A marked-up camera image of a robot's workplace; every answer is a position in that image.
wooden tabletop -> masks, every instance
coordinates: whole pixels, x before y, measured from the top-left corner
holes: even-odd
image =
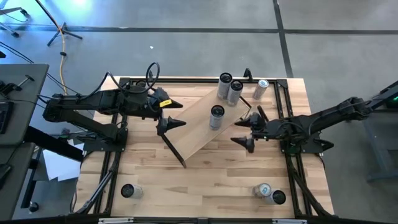
[[[304,80],[288,79],[294,115],[310,114]],[[202,96],[216,88],[209,83],[157,83],[183,108],[164,110],[164,116],[176,117]],[[269,119],[277,119],[273,87],[260,100],[252,99],[255,84],[245,84],[242,96],[256,108],[261,105]],[[116,86],[110,79],[103,90]],[[287,114],[285,102],[284,114]],[[111,117],[95,113],[95,120],[110,123]],[[122,153],[116,182],[112,216],[129,217],[235,217],[235,218],[293,218],[293,206],[284,155],[277,141],[256,141],[254,153],[249,154],[231,137],[248,136],[249,129],[230,126],[205,147],[187,159],[184,169],[156,135],[157,122],[129,117],[129,136]],[[83,163],[77,184],[78,210],[98,185],[103,152],[92,153]],[[333,207],[322,162],[313,154],[302,155],[308,188],[330,213]],[[283,205],[266,205],[251,194],[253,186],[266,182],[287,195]],[[143,188],[140,200],[123,198],[124,184]],[[300,208],[304,212],[301,191]],[[108,194],[104,191],[103,206]]]

tripod stand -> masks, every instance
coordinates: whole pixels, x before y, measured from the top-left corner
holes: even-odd
[[[54,18],[51,16],[51,14],[48,12],[48,10],[43,6],[43,4],[39,1],[36,0],[36,3],[39,4],[39,6],[43,9],[44,13],[46,13],[46,15],[51,19],[52,23],[54,23],[54,25],[58,28],[58,24],[57,22],[55,22]],[[50,47],[51,43],[55,40],[55,38],[59,35],[60,30],[62,32],[62,34],[68,34],[71,35],[72,37],[76,37],[79,38],[80,40],[83,39],[83,37],[80,37],[79,35],[73,34],[69,31],[66,31],[65,29],[67,28],[67,24],[64,22],[62,24],[62,26],[60,27],[60,29],[55,33],[55,35],[51,38],[51,40],[47,43],[47,46]]]

concrete floor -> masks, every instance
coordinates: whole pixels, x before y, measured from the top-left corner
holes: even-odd
[[[73,0],[43,1],[59,21],[71,26],[252,28],[276,29],[272,0]],[[398,29],[398,1],[388,0],[280,0],[285,29]],[[13,0],[7,7],[22,6],[29,24],[50,25],[34,1]],[[18,12],[12,16],[23,19]],[[2,16],[0,22],[12,22]],[[50,64],[58,77],[58,38],[50,47],[53,32],[20,31],[13,38],[0,31],[0,40],[20,50],[34,62]],[[153,61],[161,75],[217,76],[221,72],[242,75],[249,67],[256,77],[286,77],[278,34],[79,32],[78,40],[67,36],[66,84],[89,93],[106,71],[114,75],[143,75]],[[335,106],[351,97],[370,99],[397,80],[396,35],[294,35],[287,34],[287,48],[294,77],[304,78],[313,112]],[[24,63],[11,54],[0,63]],[[62,90],[46,80],[42,94]],[[45,123],[36,108],[32,124],[58,133],[65,123]],[[359,122],[338,124],[325,130],[323,139],[335,143],[325,152],[326,176],[335,213],[344,218],[379,222],[398,221],[398,180],[367,183],[378,171],[369,141]],[[14,218],[47,217],[68,213],[74,181],[43,182],[31,215],[17,209]]]

yellow label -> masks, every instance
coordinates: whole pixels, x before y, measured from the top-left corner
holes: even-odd
[[[159,106],[160,107],[164,107],[164,106],[167,106],[169,104],[172,104],[172,100],[165,100],[165,101],[159,103]]]

silver can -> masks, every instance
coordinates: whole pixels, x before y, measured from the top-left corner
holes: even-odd
[[[239,97],[241,97],[242,90],[243,83],[241,81],[232,81],[228,90],[227,104],[230,106],[236,106],[239,101]]]
[[[121,189],[122,196],[125,198],[140,199],[144,195],[144,191],[140,186],[125,184]]]
[[[271,194],[271,186],[267,183],[262,183],[253,187],[253,195],[257,197],[266,197]]]
[[[259,82],[257,83],[256,89],[254,90],[253,98],[255,100],[259,100],[261,98],[261,96],[265,93],[267,87],[268,87],[267,80],[259,80]]]
[[[218,89],[217,89],[217,96],[222,100],[226,100],[228,95],[229,85],[232,82],[232,75],[224,72],[220,75],[218,79]]]
[[[214,105],[210,112],[210,128],[212,130],[217,130],[221,127],[225,110],[220,105]]]
[[[268,196],[264,197],[264,201],[269,205],[282,205],[286,202],[286,195],[281,190],[273,190]]]

